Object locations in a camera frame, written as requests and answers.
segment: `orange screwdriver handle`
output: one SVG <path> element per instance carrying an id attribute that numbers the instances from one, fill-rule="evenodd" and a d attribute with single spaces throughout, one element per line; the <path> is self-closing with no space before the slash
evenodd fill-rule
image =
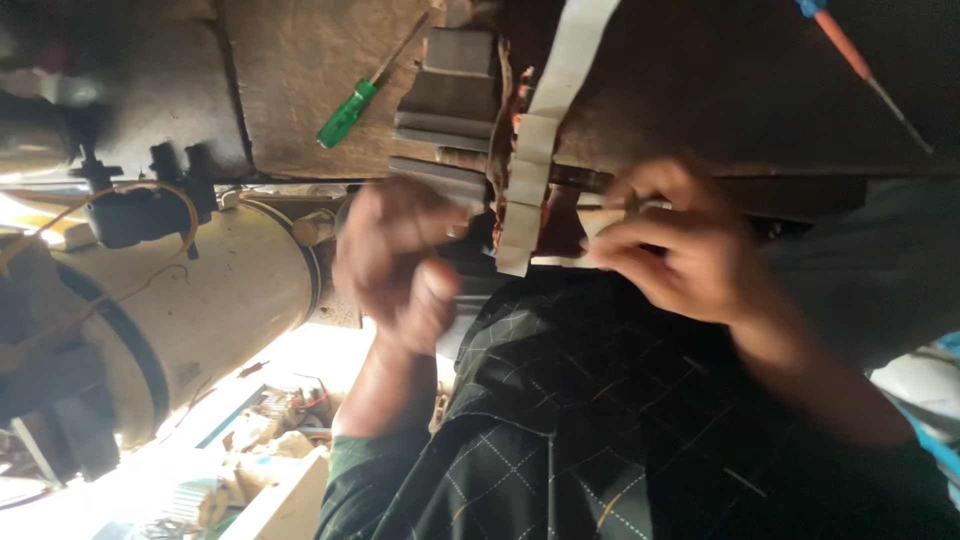
<path id="1" fill-rule="evenodd" d="M 870 66 L 867 65 L 867 61 L 863 60 L 863 57 L 860 56 L 856 47 L 853 46 L 853 42 L 843 33 L 840 25 L 837 24 L 837 21 L 833 19 L 829 12 L 827 12 L 827 10 L 819 10 L 817 14 L 813 15 L 813 18 L 817 21 L 817 24 L 820 25 L 820 28 L 823 29 L 824 34 L 830 38 L 830 41 L 833 42 L 837 50 L 840 51 L 843 58 L 847 59 L 853 71 L 864 81 L 870 81 L 874 76 L 873 73 L 870 72 Z"/>

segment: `hand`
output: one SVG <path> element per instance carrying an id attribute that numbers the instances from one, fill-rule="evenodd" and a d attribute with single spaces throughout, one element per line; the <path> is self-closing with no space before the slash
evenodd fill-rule
<path id="1" fill-rule="evenodd" d="M 453 322 L 460 278 L 433 248 L 464 226 L 467 214 L 424 184 L 365 185 L 337 236 L 333 281 L 376 321 L 381 342 L 434 355 Z"/>
<path id="2" fill-rule="evenodd" d="M 635 283 L 654 306 L 693 319 L 731 325 L 784 305 L 743 219 L 696 161 L 641 163 L 611 187 L 606 204 L 654 194 L 672 209 L 650 208 L 607 227 L 588 256 Z"/>

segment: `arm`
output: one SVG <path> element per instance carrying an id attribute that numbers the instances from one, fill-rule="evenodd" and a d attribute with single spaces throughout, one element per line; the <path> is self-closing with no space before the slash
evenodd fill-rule
<path id="1" fill-rule="evenodd" d="M 334 436 L 426 430 L 437 394 L 434 347 L 449 328 L 459 277 L 431 257 L 462 211 L 420 184 L 365 186 L 338 237 L 334 281 L 377 324 Z"/>
<path id="2" fill-rule="evenodd" d="M 897 410 L 827 350 L 754 250 L 746 227 L 704 174 L 678 160 L 636 167 L 612 203 L 658 193 L 672 209 L 647 209 L 607 228 L 590 255 L 634 282 L 652 304 L 726 324 L 753 376 L 838 439 L 896 445 L 913 438 Z M 667 249 L 663 258 L 642 249 Z"/>
<path id="3" fill-rule="evenodd" d="M 837 438 L 864 446 L 913 438 L 907 420 L 789 304 L 733 322 L 730 330 L 747 370 Z"/>

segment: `screwdriver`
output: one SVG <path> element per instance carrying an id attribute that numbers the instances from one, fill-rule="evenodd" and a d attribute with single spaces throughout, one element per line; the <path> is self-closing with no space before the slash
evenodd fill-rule
<path id="1" fill-rule="evenodd" d="M 886 88 L 884 88 L 880 82 L 874 77 L 873 71 L 870 69 L 870 65 L 867 64 L 867 61 L 860 56 L 859 51 L 856 50 L 856 47 L 853 45 L 853 42 L 844 34 L 843 29 L 840 28 L 840 25 L 837 24 L 837 21 L 833 19 L 833 16 L 826 9 L 827 0 L 797 0 L 797 4 L 800 5 L 801 11 L 804 13 L 804 16 L 812 18 L 817 21 L 817 24 L 820 25 L 821 30 L 824 31 L 824 34 L 829 37 L 830 41 L 833 42 L 833 46 L 840 51 L 840 54 L 843 55 L 843 58 L 846 59 L 847 63 L 850 64 L 850 67 L 853 68 L 853 71 L 860 76 L 870 88 L 876 92 L 876 95 L 880 96 L 880 99 L 883 100 L 883 103 L 886 104 L 887 108 L 890 109 L 890 112 L 896 116 L 897 120 L 901 125 L 906 129 L 907 133 L 910 134 L 912 138 L 921 148 L 924 149 L 928 155 L 933 154 L 933 146 L 930 146 L 930 143 L 926 142 L 920 132 L 917 131 L 917 128 L 913 126 L 913 123 L 907 119 L 906 115 L 903 114 L 903 111 L 900 110 L 900 107 L 897 107 L 897 104 L 894 102 L 894 99 L 890 97 L 890 94 L 887 93 Z"/>
<path id="2" fill-rule="evenodd" d="M 353 127 L 353 124 L 357 121 L 357 116 L 363 112 L 364 109 L 370 104 L 370 101 L 373 100 L 373 96 L 376 95 L 376 82 L 380 79 L 380 76 L 383 75 L 383 72 L 387 70 L 387 67 L 396 60 L 397 55 L 400 54 L 400 51 L 403 50 L 403 47 L 410 42 L 411 39 L 417 34 L 417 31 L 423 26 L 423 23 L 426 22 L 426 19 L 429 18 L 429 13 L 424 12 L 423 15 L 417 19 L 417 24 L 414 25 L 413 30 L 410 31 L 410 34 L 400 42 L 400 44 L 390 53 L 390 56 L 387 57 L 387 60 L 380 65 L 379 69 L 373 73 L 373 76 L 368 81 L 367 79 L 360 78 L 357 81 L 357 84 L 353 87 L 353 93 L 350 94 L 350 97 L 337 108 L 333 115 L 326 121 L 324 126 L 320 128 L 317 132 L 317 142 L 320 143 L 324 148 L 333 148 L 336 146 L 340 139 L 344 138 L 344 135 L 350 131 L 350 128 Z"/>

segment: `wire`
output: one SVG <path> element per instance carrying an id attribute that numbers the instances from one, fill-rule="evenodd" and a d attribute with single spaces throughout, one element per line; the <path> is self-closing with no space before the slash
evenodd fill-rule
<path id="1" fill-rule="evenodd" d="M 319 377 L 313 377 L 313 376 L 311 376 L 311 375 L 304 375 L 304 374 L 302 374 L 302 373 L 294 373 L 293 375 L 296 375 L 297 377 L 306 377 L 306 378 L 308 378 L 308 379 L 316 379 L 317 382 L 320 383 L 320 389 L 323 390 L 323 392 L 324 392 L 324 394 L 323 394 L 321 397 L 317 398 L 316 400 L 314 400 L 314 401 L 312 401 L 312 402 L 310 402 L 309 404 L 306 404 L 306 405 L 297 405 L 297 402 L 291 402 L 292 404 L 294 404 L 294 406 L 295 406 L 296 408 L 309 408 L 309 407 L 311 407 L 311 406 L 313 406 L 313 405 L 316 405 L 316 404 L 318 404 L 319 402 L 321 402 L 321 401 L 323 401 L 323 400 L 326 399 L 326 397 L 327 397 L 327 395 L 328 395 L 328 392 L 326 391 L 326 386 L 324 385 L 324 382 L 323 382 Z M 328 405 L 329 405 L 329 408 L 328 408 L 327 410 L 325 410 L 324 412 L 329 412 L 330 409 L 333 408 L 333 404 L 328 404 Z"/>
<path id="2" fill-rule="evenodd" d="M 99 297 L 87 302 L 84 307 L 77 310 L 76 312 L 68 314 L 65 317 L 62 317 L 56 323 L 51 324 L 50 326 L 43 329 L 42 331 L 38 331 L 34 333 L 30 337 L 20 341 L 15 345 L 12 345 L 12 346 L 0 345 L 0 352 L 3 352 L 5 355 L 9 355 L 7 357 L 15 357 L 13 355 L 21 354 L 25 350 L 30 349 L 37 343 L 37 341 L 39 341 L 43 337 L 51 333 L 66 329 L 76 323 L 82 322 L 87 316 L 89 316 L 90 312 L 102 302 L 113 299 L 115 296 L 120 295 L 120 293 L 123 292 L 124 290 L 132 288 L 140 284 L 140 282 L 143 282 L 144 280 L 146 280 L 147 283 L 149 284 L 150 280 L 156 274 L 158 274 L 159 272 L 162 272 L 171 264 L 174 264 L 174 261 L 179 256 L 183 255 L 184 253 L 186 253 L 188 249 L 190 249 L 190 246 L 193 245 L 194 239 L 197 237 L 197 229 L 200 228 L 200 216 L 197 213 L 197 206 L 193 204 L 193 201 L 191 201 L 190 198 L 187 197 L 185 193 L 183 193 L 183 191 L 181 191 L 180 189 L 177 189 L 176 187 L 173 187 L 171 185 L 168 185 L 162 182 L 157 182 L 152 180 L 141 180 L 137 182 L 126 183 L 123 185 L 115 185 L 112 187 L 108 187 L 106 189 L 101 189 L 100 191 L 97 191 L 92 195 L 88 195 L 84 197 L 76 205 L 73 205 L 72 207 L 57 214 L 56 217 L 54 217 L 52 220 L 48 221 L 45 225 L 37 229 L 32 235 L 23 236 L 22 238 L 17 240 L 9 249 L 6 249 L 3 252 L 0 252 L 0 273 L 4 273 L 4 274 L 8 273 L 7 264 L 14 257 L 19 255 L 20 252 L 22 252 L 23 250 L 27 249 L 31 243 L 36 242 L 40 238 L 40 235 L 42 233 L 50 230 L 50 228 L 53 227 L 54 225 L 57 225 L 60 220 L 70 215 L 71 213 L 81 209 L 87 203 L 96 201 L 97 199 L 103 197 L 104 195 L 108 195 L 110 193 L 125 191 L 127 189 L 131 189 L 134 187 L 144 187 L 144 186 L 152 186 L 152 187 L 158 187 L 160 189 L 166 189 L 167 191 L 170 191 L 174 195 L 177 195 L 183 201 L 183 203 L 186 204 L 187 212 L 190 215 L 190 231 L 187 234 L 186 238 L 183 239 L 183 244 L 180 246 L 177 252 L 174 253 L 172 257 L 170 257 L 169 259 L 163 262 L 163 264 L 160 266 L 160 270 L 152 271 L 149 274 L 145 275 L 143 278 L 134 280 L 132 283 L 124 287 L 117 288 L 116 290 L 113 290 L 109 293 L 104 292 Z"/>

